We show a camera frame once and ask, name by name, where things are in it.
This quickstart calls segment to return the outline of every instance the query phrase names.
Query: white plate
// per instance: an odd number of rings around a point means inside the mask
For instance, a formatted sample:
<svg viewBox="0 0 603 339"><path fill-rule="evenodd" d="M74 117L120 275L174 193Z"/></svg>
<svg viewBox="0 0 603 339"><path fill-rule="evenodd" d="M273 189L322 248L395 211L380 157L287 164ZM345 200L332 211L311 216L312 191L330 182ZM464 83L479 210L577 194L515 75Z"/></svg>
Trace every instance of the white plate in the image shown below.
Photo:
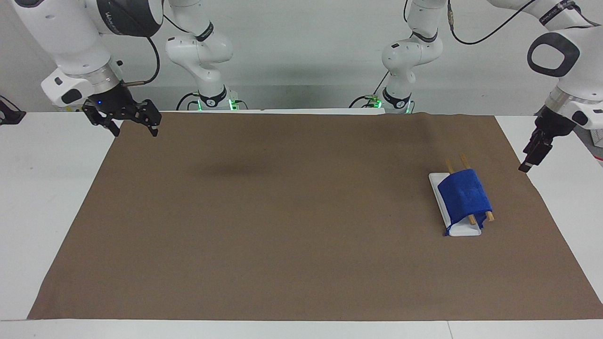
<svg viewBox="0 0 603 339"><path fill-rule="evenodd" d="M444 204L444 199L440 194L440 190L438 189L438 185L448 177L450 173L430 173L429 174L429 182L431 182L431 188L434 190L435 199L438 202L438 206L440 207L440 212L442 213L442 219L444 219L444 227L448 227L450 225L450 216L448 215L448 210L446 209L446 204ZM469 217L459 221L454 224L450 228L450 236L477 236L482 233L482 230L479 229L479 225L471 225L469 222Z"/></svg>

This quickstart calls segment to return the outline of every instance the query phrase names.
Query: blue cloth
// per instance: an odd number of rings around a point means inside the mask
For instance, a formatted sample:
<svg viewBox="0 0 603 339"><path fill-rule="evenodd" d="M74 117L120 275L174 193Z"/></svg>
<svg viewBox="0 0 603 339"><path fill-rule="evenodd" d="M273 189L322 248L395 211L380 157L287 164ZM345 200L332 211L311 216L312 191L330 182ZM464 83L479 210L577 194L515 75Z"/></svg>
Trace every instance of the blue cloth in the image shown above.
<svg viewBox="0 0 603 339"><path fill-rule="evenodd" d="M449 175L438 185L438 190L452 222L446 229L446 235L449 235L450 228L454 224L470 214L475 216L480 229L484 227L486 212L491 212L492 206L473 169L465 169Z"/></svg>

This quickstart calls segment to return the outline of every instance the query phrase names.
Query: black cable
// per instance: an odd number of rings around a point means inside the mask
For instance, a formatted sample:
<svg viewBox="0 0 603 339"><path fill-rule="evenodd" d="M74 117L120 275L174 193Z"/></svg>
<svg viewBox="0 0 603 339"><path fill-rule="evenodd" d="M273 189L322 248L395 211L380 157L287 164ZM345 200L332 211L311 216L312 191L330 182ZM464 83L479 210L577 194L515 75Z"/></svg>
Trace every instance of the black cable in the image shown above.
<svg viewBox="0 0 603 339"><path fill-rule="evenodd" d="M504 26L506 26L516 16L518 16L519 13L521 13L527 6L531 5L535 1L536 0L530 0L530 1L528 1L527 4L523 5L523 7L520 8L520 9L518 9L517 12L515 12L509 19L507 19L507 21L503 22L500 26L498 26L497 29L495 29L494 31L492 31L487 36L485 36L485 37L483 37L483 38L481 38L481 39L479 39L477 41L466 42L466 41L463 41L463 40L459 39L459 37L456 36L456 33L454 32L454 16L453 16L453 13L452 13L452 6L450 4L450 0L448 0L448 24L450 26L450 32L452 33L452 36L456 39L456 41L462 43L463 45L477 45L478 43L483 42L484 40L486 40L489 37L493 36L496 32L498 32L501 28L503 28Z"/></svg>
<svg viewBox="0 0 603 339"><path fill-rule="evenodd" d="M183 96L183 97L182 97L182 99L180 99L180 101L178 101L178 104L176 105L176 110L180 110L180 105L182 105L182 103L183 103L183 102L184 102L184 101L185 101L185 100L186 100L188 97L190 97L191 95L195 95L195 94L196 94L195 92L191 92L191 93L188 93L187 95Z"/></svg>
<svg viewBox="0 0 603 339"><path fill-rule="evenodd" d="M141 32L144 32L144 28L142 28L142 24L136 20L132 15L130 15L128 13L128 11L118 2L114 1L114 0L109 0L115 7L119 8L122 13L124 13L127 17L130 18L130 20L132 20L132 22L134 22L134 24L136 24L136 26L138 26L138 29ZM138 86L138 85L143 85L143 84L148 84L150 82L152 82L153 80L155 80L157 78L157 75L159 75L159 68L161 67L161 61L159 60L159 52L157 51L157 46L155 46L155 43L153 42L153 40L151 40L151 37L145 36L145 38L147 38L147 41L149 41L149 43L151 44L151 47L153 47L153 52L155 53L155 61L156 61L156 67L155 67L155 74L153 74L153 76L151 78L149 78L148 80L144 80L144 81L132 81L129 83L125 83L124 86Z"/></svg>
<svg viewBox="0 0 603 339"><path fill-rule="evenodd" d="M361 97L357 97L354 101L352 101L352 103L350 104L350 107L348 107L348 108L351 109L354 106L355 103L357 103L358 101L363 100L363 99L370 100L371 98L367 97L365 95L363 95Z"/></svg>
<svg viewBox="0 0 603 339"><path fill-rule="evenodd" d="M191 101L190 103L188 103L188 104L186 105L186 110L191 110L191 104L198 104L198 102L196 102L196 101Z"/></svg>
<svg viewBox="0 0 603 339"><path fill-rule="evenodd" d="M165 14L163 15L163 17L169 21L170 24L172 24L174 27L178 28L179 30L181 30L184 33L188 33L188 31L183 30L182 28L180 28L180 26L176 25L172 20L170 20L167 16L165 16Z"/></svg>
<svg viewBox="0 0 603 339"><path fill-rule="evenodd" d="M406 2L404 3L404 13L402 14L402 16L404 17L404 21L408 22L408 19L406 18L406 6L408 6L408 0L406 0Z"/></svg>
<svg viewBox="0 0 603 339"><path fill-rule="evenodd" d="M375 88L375 91L373 92L373 95L377 94L377 91L379 90L379 87L381 87L381 85L383 84L383 82L385 81L385 78L387 78L387 75L389 73L390 73L389 71L387 71L385 73L385 75L383 76L383 79L381 79L381 82L377 85L377 88Z"/></svg>
<svg viewBox="0 0 603 339"><path fill-rule="evenodd" d="M238 103L241 103L241 104L245 105L245 109L249 109L249 106L247 106L247 103L245 101L243 101L243 100L236 100L235 104L238 104Z"/></svg>
<svg viewBox="0 0 603 339"><path fill-rule="evenodd" d="M21 111L21 109L20 109L20 108L18 108L18 107L17 107L17 105L13 104L13 102L12 102L12 101L10 101L10 100L9 100L7 97L5 97L5 96L3 96L3 95L0 95L0 98L4 99L4 101L6 101L7 103L9 103L9 104L13 105L13 107L14 107L16 110L18 110L18 111L20 111L20 112L23 112L23 111Z"/></svg>

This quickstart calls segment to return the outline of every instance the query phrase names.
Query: brown paper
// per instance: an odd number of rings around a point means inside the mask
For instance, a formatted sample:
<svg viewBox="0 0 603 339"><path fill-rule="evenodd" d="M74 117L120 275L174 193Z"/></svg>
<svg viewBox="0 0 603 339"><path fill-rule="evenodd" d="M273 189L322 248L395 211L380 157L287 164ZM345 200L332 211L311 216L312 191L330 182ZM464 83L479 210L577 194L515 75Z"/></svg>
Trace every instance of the brown paper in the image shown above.
<svg viewBox="0 0 603 339"><path fill-rule="evenodd" d="M496 221L446 238L428 174L461 152ZM518 166L493 117L125 123L29 318L603 318Z"/></svg>

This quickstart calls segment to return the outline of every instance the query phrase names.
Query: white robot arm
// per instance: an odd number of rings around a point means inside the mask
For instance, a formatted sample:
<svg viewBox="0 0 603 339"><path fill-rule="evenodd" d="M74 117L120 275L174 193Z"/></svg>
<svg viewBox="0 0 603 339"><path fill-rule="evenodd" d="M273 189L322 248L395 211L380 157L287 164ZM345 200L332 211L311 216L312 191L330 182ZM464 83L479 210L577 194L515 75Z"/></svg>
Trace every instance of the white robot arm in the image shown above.
<svg viewBox="0 0 603 339"><path fill-rule="evenodd" d="M553 138L568 135L577 124L587 129L603 128L603 27L588 20L571 0L488 2L512 10L529 4L523 11L549 30L528 50L528 64L533 71L559 79L538 111L536 129L523 151L527 155L519 170L528 172L550 152ZM542 50L547 54L563 55L556 68L534 60L535 52L543 46L549 47Z"/></svg>
<svg viewBox="0 0 603 339"><path fill-rule="evenodd" d="M58 106L84 103L93 125L119 128L129 119L157 135L161 114L150 100L137 103L122 80L100 33L152 36L162 23L161 0L11 0L13 7L57 69L42 82ZM138 19L132 18L135 13Z"/></svg>
<svg viewBox="0 0 603 339"><path fill-rule="evenodd" d="M408 16L411 37L385 47L381 60L390 74L379 99L386 112L406 110L416 81L412 68L442 55L438 25L446 11L445 6L446 0L413 0Z"/></svg>
<svg viewBox="0 0 603 339"><path fill-rule="evenodd" d="M232 43L216 31L201 0L169 0L169 5L176 24L189 34L168 39L168 57L195 78L203 110L231 109L233 95L214 64L232 58Z"/></svg>

